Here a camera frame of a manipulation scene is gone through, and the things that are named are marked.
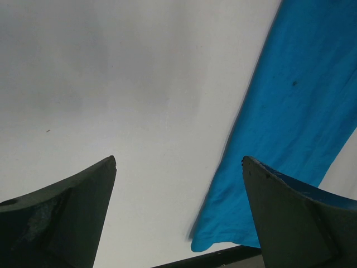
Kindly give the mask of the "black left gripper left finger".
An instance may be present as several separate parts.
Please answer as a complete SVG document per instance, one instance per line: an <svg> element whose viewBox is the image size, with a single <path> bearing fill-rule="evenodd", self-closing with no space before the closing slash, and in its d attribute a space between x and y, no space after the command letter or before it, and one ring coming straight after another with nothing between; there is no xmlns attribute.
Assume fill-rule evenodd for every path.
<svg viewBox="0 0 357 268"><path fill-rule="evenodd" d="M116 177L109 156L1 203L1 267L93 267Z"/></svg>

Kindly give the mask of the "blue t shirt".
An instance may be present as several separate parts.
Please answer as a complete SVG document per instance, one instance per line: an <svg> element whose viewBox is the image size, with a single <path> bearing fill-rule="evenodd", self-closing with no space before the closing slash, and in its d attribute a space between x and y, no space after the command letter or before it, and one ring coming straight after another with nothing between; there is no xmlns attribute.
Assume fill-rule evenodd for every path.
<svg viewBox="0 0 357 268"><path fill-rule="evenodd" d="M283 1L204 205L191 250L258 247L241 161L319 186L356 129L356 2Z"/></svg>

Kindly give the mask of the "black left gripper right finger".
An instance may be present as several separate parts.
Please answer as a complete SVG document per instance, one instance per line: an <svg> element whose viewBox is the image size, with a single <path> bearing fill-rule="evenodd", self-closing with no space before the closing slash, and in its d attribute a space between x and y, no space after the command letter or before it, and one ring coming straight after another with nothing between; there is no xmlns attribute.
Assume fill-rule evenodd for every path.
<svg viewBox="0 0 357 268"><path fill-rule="evenodd" d="M242 160L266 267L356 267L356 201Z"/></svg>

